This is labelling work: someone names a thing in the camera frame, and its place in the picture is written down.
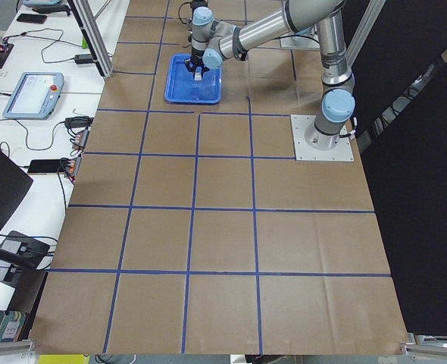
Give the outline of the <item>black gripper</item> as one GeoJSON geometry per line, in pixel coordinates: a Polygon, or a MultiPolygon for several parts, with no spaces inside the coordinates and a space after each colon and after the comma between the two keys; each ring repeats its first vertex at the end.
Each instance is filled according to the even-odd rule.
{"type": "Polygon", "coordinates": [[[205,52],[204,50],[192,48],[190,59],[185,60],[185,67],[188,72],[194,73],[195,68],[197,67],[200,67],[202,69],[202,73],[209,71],[209,68],[206,67],[203,62],[204,52],[205,52]]]}

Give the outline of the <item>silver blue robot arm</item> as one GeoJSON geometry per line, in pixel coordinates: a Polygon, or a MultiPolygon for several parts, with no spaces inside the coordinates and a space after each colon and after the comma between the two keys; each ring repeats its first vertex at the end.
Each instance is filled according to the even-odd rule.
{"type": "Polygon", "coordinates": [[[244,27],[218,20],[210,8],[197,7],[191,21],[188,72],[202,77],[229,59],[244,61],[250,50],[285,36],[299,36],[315,27],[323,66],[320,111],[305,131],[307,143],[327,151],[339,141],[340,131],[355,110],[355,78],[346,56],[343,1],[286,1],[274,13],[244,27]]]}

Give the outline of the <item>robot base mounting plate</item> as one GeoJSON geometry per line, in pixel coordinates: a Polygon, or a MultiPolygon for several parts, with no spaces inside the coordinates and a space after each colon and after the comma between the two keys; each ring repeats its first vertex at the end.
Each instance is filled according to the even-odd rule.
{"type": "Polygon", "coordinates": [[[342,126],[339,134],[327,136],[314,125],[314,115],[290,115],[292,139],[297,162],[353,162],[351,141],[342,126]]]}

